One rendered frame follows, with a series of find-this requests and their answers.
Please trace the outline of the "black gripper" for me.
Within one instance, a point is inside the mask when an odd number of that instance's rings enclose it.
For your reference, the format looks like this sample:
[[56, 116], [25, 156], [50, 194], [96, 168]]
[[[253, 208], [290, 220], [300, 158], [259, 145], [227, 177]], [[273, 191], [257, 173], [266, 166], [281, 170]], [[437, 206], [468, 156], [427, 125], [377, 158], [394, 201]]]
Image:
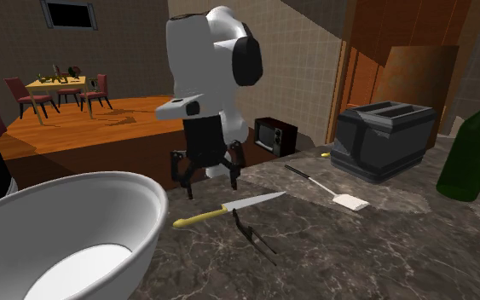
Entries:
[[[186, 137], [186, 151], [171, 151], [171, 180], [179, 182], [188, 193], [188, 198], [193, 199], [191, 177], [198, 167], [212, 167], [221, 163], [228, 168], [231, 188], [237, 189], [237, 178], [242, 168], [246, 167], [246, 160], [241, 143], [233, 140], [228, 147], [223, 139], [222, 120], [220, 115], [206, 118], [184, 119], [182, 121]], [[224, 158], [225, 153], [231, 150], [234, 159]], [[187, 169], [181, 174], [179, 162], [188, 157], [190, 160]]]

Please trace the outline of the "small black television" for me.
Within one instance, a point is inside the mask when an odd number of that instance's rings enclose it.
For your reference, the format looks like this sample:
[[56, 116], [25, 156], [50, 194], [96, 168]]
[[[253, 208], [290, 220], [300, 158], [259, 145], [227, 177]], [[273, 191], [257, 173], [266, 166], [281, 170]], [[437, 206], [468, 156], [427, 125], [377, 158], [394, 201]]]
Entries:
[[294, 154], [298, 127], [271, 117], [256, 118], [254, 142], [277, 157]]

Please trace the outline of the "black tongs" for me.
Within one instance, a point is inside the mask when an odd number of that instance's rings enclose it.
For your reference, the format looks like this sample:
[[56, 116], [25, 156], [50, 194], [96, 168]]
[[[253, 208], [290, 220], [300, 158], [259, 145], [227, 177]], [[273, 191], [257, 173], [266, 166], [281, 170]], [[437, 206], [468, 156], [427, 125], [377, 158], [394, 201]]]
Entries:
[[264, 255], [273, 265], [276, 266], [276, 262], [264, 251], [261, 249], [261, 247], [254, 241], [253, 236], [256, 236], [259, 241], [263, 242], [274, 254], [276, 254], [276, 250], [273, 249], [266, 241], [265, 239], [252, 227], [252, 226], [246, 226], [244, 225], [240, 217], [238, 216], [238, 213], [236, 209], [232, 210], [233, 216], [234, 216], [234, 221], [236, 227], [240, 230], [240, 232], [244, 235], [244, 237], [252, 244], [252, 246], [259, 251], [262, 255]]

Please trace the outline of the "large white bowl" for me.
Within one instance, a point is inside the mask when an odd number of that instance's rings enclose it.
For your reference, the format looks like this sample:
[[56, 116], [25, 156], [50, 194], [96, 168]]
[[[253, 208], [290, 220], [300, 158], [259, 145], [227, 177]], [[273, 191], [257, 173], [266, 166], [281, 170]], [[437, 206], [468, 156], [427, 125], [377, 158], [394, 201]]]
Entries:
[[136, 173], [62, 177], [0, 199], [0, 300], [26, 300], [55, 265], [96, 252], [39, 300], [128, 300], [152, 260], [168, 214], [160, 184]]

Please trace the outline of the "yellow dining table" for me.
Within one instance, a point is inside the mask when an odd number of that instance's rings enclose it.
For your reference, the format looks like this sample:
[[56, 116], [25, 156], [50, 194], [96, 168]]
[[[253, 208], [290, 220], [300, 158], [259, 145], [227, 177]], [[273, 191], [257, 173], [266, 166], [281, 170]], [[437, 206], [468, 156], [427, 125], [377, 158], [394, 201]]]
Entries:
[[88, 106], [90, 106], [90, 100], [87, 95], [89, 92], [88, 84], [85, 76], [72, 75], [61, 76], [55, 75], [50, 77], [39, 77], [34, 82], [26, 85], [27, 92], [31, 98], [33, 110], [36, 112], [38, 121], [43, 125], [41, 113], [38, 111], [36, 100], [33, 93], [36, 91], [46, 91], [58, 89], [81, 89], [84, 92], [84, 97]]

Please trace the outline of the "orange wooden door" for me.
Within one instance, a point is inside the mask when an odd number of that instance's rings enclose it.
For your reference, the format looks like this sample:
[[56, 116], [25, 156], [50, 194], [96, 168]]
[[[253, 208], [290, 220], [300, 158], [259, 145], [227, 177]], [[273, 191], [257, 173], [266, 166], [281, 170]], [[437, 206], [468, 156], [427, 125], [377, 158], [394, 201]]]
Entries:
[[332, 142], [335, 138], [337, 116], [341, 112], [371, 102], [380, 69], [379, 63], [374, 60], [378, 45], [378, 41], [364, 37], [342, 45], [327, 128], [327, 142]]

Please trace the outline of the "black toaster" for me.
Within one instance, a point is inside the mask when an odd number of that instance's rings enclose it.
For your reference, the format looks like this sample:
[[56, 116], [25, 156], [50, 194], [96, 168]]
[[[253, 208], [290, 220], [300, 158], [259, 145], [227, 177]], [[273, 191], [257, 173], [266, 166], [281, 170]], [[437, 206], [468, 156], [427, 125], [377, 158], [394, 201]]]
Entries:
[[344, 110], [338, 115], [333, 166], [379, 184], [419, 164], [437, 113], [395, 101]]

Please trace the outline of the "grey framed window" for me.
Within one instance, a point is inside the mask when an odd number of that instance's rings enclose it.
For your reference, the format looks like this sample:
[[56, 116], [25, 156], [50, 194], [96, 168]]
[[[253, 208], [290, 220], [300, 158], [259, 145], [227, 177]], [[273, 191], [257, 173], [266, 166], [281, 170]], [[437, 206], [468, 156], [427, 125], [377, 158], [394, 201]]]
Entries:
[[39, 0], [49, 29], [97, 31], [92, 3], [70, 0]]

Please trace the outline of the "brown wooden board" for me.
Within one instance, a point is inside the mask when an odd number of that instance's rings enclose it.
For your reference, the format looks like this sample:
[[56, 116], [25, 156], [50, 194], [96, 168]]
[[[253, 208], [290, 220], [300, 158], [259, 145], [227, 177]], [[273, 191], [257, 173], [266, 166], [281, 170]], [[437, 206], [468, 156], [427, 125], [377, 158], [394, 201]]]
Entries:
[[435, 146], [459, 47], [393, 46], [373, 93], [373, 102], [431, 107], [437, 113], [426, 147]]

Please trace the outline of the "green glass bottle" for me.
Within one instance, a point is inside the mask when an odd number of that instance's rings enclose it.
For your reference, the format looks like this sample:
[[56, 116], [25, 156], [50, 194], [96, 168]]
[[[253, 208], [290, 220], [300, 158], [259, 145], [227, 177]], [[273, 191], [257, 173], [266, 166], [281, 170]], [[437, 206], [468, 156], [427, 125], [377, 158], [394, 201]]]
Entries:
[[472, 202], [480, 193], [480, 111], [460, 126], [436, 184], [451, 199]]

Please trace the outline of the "yellow handled knife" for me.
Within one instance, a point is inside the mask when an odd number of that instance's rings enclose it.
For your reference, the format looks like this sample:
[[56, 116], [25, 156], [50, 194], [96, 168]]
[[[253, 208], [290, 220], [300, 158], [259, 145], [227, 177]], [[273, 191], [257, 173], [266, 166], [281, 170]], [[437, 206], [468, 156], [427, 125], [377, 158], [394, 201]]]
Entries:
[[244, 199], [238, 199], [232, 202], [224, 203], [221, 204], [221, 209], [217, 211], [210, 211], [206, 212], [203, 214], [199, 214], [197, 216], [192, 216], [187, 219], [177, 219], [176, 221], [173, 222], [172, 226], [174, 228], [183, 228], [188, 225], [191, 225], [196, 222], [202, 222], [204, 220], [207, 220], [209, 218], [213, 218], [215, 216], [221, 216], [223, 214], [226, 214], [228, 212], [232, 212], [233, 210], [238, 210], [245, 208], [247, 206], [255, 205], [258, 203], [262, 203], [264, 201], [267, 201], [269, 199], [274, 199], [277, 197], [280, 197], [281, 195], [285, 194], [285, 192], [277, 192], [277, 193], [266, 193], [250, 198], [244, 198]]

